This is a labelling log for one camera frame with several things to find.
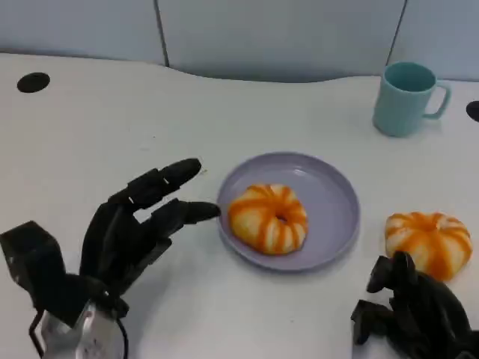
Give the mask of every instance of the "robotic hand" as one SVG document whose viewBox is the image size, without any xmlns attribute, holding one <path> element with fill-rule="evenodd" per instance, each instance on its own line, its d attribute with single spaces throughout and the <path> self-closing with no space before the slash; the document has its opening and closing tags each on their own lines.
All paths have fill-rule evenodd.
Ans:
<svg viewBox="0 0 479 359">
<path fill-rule="evenodd" d="M 134 213 L 160 202 L 200 169 L 197 159 L 185 159 L 148 171 L 112 195 L 98 208 L 85 234 L 79 274 L 66 273 L 58 243 L 33 221 L 0 235 L 10 275 L 28 291 L 37 310 L 29 335 L 41 358 L 128 357 L 120 319 L 129 308 L 121 296 L 169 248 L 169 236 L 184 224 L 215 218 L 220 211 L 212 203 L 174 199 L 142 223 Z M 45 348 L 35 334 L 40 321 Z M 116 325 L 123 334 L 123 349 L 115 340 Z"/>
<path fill-rule="evenodd" d="M 371 334 L 386 336 L 411 359 L 477 359 L 479 331 L 469 326 L 466 312 L 443 283 L 417 272 L 409 254 L 380 257 L 367 291 L 391 289 L 392 310 L 359 301 L 351 320 L 353 341 L 363 345 Z"/>
</svg>

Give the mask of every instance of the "purple plate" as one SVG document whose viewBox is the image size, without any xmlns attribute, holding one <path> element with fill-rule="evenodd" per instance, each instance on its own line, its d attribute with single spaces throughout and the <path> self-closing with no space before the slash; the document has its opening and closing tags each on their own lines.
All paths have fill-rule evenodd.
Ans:
<svg viewBox="0 0 479 359">
<path fill-rule="evenodd" d="M 308 213 L 308 235 L 299 251 L 267 256 L 231 232 L 229 203 L 255 183 L 280 183 L 295 191 Z M 278 271 L 303 271 L 326 264 L 351 246 L 359 231 L 359 202 L 350 181 L 331 165 L 299 153 L 267 153 L 242 163 L 223 182 L 218 205 L 223 242 L 247 260 Z"/>
</svg>

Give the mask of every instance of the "white table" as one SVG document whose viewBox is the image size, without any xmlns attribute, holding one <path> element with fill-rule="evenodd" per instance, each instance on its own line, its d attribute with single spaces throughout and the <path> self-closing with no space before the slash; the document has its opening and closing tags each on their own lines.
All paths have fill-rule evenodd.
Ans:
<svg viewBox="0 0 479 359">
<path fill-rule="evenodd" d="M 36 71 L 50 85 L 20 93 L 18 79 Z M 251 156 L 318 156 L 361 201 L 361 235 L 342 260 L 307 275 L 271 274 L 227 250 L 214 221 L 185 228 L 126 294 L 126 327 L 132 358 L 351 358 L 350 314 L 367 298 L 388 215 L 441 210 L 465 222 L 476 246 L 479 236 L 479 123 L 465 112 L 479 84 L 451 82 L 441 122 L 407 139 L 371 125 L 378 84 L 238 82 L 141 63 L 1 55 L 0 231 L 37 221 L 76 271 L 95 209 L 150 168 L 198 156 L 207 172 L 178 196 L 215 200 L 228 171 Z M 451 283 L 476 328 L 478 272 L 473 254 Z M 4 260 L 0 284 L 0 357 L 35 358 L 27 337 L 34 310 Z M 394 357 L 386 352 L 381 342 L 368 358 Z"/>
</svg>

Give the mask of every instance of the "mug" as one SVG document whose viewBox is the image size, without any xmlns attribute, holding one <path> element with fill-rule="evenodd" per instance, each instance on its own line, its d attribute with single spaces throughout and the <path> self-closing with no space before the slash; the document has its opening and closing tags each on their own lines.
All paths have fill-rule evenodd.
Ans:
<svg viewBox="0 0 479 359">
<path fill-rule="evenodd" d="M 426 114 L 427 103 L 436 86 L 446 94 L 435 114 Z M 374 108 L 374 126 L 385 135 L 406 137 L 417 131 L 425 119 L 438 120 L 451 99 L 451 89 L 438 82 L 433 71 L 413 62 L 389 65 L 381 77 Z"/>
</svg>

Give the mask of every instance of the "small pumpkin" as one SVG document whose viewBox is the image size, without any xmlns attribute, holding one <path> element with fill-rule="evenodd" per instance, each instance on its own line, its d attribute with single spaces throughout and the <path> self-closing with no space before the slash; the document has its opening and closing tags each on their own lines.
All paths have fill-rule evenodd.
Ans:
<svg viewBox="0 0 479 359">
<path fill-rule="evenodd" d="M 396 213 L 385 228 L 386 254 L 411 254 L 417 270 L 437 280 L 450 280 L 469 261 L 471 236 L 458 219 L 442 214 Z"/>
<path fill-rule="evenodd" d="M 228 210 L 231 230 L 256 251 L 269 255 L 299 250 L 308 232 L 308 216 L 286 185 L 250 185 Z"/>
</svg>

